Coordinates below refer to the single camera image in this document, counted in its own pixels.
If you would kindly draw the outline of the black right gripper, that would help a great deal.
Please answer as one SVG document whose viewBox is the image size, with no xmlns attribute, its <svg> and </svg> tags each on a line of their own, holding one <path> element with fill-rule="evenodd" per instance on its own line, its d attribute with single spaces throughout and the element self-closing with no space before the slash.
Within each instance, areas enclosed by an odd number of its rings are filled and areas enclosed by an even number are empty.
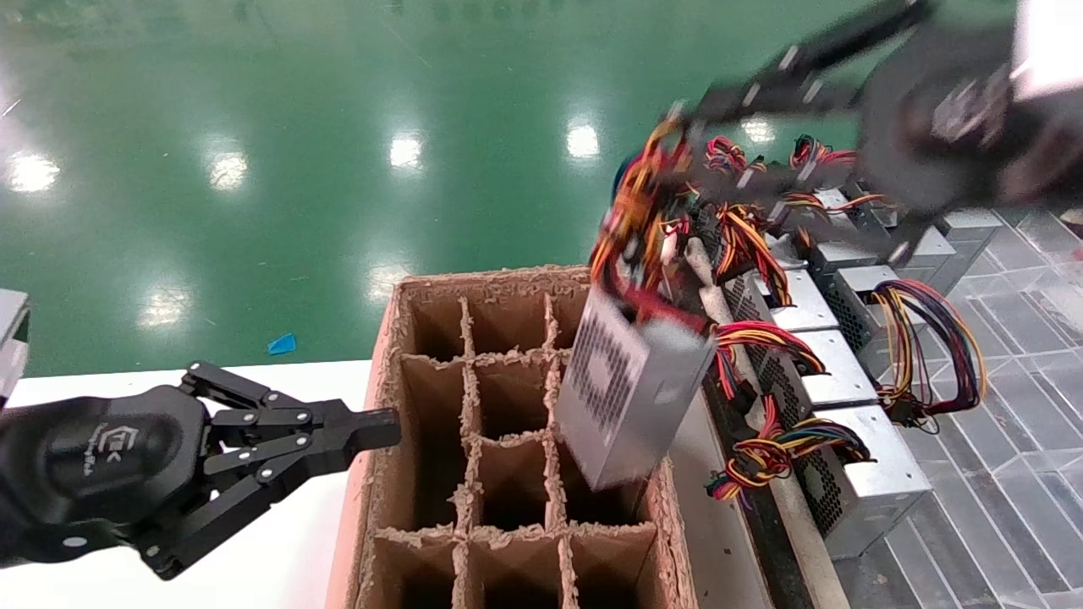
<svg viewBox="0 0 1083 609">
<path fill-rule="evenodd" d="M 746 80 L 717 80 L 680 111 L 682 127 L 738 124 L 756 114 L 828 114 L 854 107 L 858 85 L 831 85 L 823 74 L 906 33 L 932 15 L 931 1 L 875 1 L 824 30 L 785 47 Z M 1009 106 L 1013 24 L 914 28 L 871 72 L 861 92 L 856 170 L 912 212 L 991 208 Z M 748 169 L 736 178 L 739 203 L 782 204 L 834 184 L 835 168 Z M 813 243 L 846 243 L 904 265 L 928 224 L 902 219 L 886 238 L 839 225 L 828 211 L 783 211 L 785 232 Z"/>
</svg>

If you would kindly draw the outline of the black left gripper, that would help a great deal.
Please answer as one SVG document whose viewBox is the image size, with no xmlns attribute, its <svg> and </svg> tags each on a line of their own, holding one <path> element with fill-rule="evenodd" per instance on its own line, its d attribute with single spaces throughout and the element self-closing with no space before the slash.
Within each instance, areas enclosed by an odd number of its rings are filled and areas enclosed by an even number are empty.
<svg viewBox="0 0 1083 609">
<path fill-rule="evenodd" d="M 190 364 L 179 389 L 3 412 L 4 567 L 135 545 L 169 581 L 310 479 L 401 441 L 395 409 L 303 402 L 208 362 Z M 270 442 L 242 466 L 239 481 L 179 519 L 208 495 L 198 480 L 208 414 L 197 398 L 222 406 L 209 419 L 214 442 Z"/>
</svg>

